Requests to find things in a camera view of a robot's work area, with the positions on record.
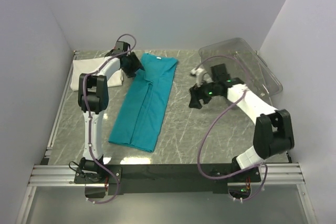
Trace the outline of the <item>teal t-shirt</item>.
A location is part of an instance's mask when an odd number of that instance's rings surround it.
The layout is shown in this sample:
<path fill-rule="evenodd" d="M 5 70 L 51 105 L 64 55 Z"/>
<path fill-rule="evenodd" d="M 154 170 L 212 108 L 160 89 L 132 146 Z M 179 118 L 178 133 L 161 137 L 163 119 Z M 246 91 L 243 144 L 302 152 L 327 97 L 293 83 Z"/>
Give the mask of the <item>teal t-shirt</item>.
<path fill-rule="evenodd" d="M 160 135 L 178 60 L 143 54 L 108 142 L 152 153 Z"/>

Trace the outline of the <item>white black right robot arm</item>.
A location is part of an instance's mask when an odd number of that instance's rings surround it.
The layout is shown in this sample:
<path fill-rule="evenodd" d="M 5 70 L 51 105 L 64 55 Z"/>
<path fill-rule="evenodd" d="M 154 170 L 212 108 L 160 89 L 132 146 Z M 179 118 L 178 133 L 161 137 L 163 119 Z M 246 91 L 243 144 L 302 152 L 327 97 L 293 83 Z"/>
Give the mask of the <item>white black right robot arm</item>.
<path fill-rule="evenodd" d="M 255 126 L 252 146 L 232 159 L 230 173 L 222 175 L 222 179 L 232 177 L 241 182 L 249 175 L 250 169 L 294 148 L 291 116 L 287 110 L 278 110 L 263 101 L 243 80 L 232 78 L 225 64 L 211 67 L 211 81 L 204 79 L 206 74 L 207 71 L 201 67 L 191 70 L 196 84 L 190 88 L 189 107 L 201 109 L 213 97 L 223 97 L 231 102 L 226 111 L 238 106 Z"/>

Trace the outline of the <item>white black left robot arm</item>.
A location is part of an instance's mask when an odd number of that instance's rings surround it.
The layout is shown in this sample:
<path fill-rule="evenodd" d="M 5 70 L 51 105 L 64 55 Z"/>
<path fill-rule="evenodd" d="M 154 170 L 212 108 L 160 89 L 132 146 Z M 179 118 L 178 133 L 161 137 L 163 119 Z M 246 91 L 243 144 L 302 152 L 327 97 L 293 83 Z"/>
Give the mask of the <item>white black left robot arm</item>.
<path fill-rule="evenodd" d="M 118 40 L 101 65 L 79 76 L 78 105 L 85 121 L 85 149 L 78 172 L 86 174 L 93 183 L 99 183 L 108 176 L 101 144 L 102 119 L 109 103 L 108 80 L 119 70 L 128 78 L 134 78 L 136 72 L 143 69 L 132 49 L 129 43 Z"/>

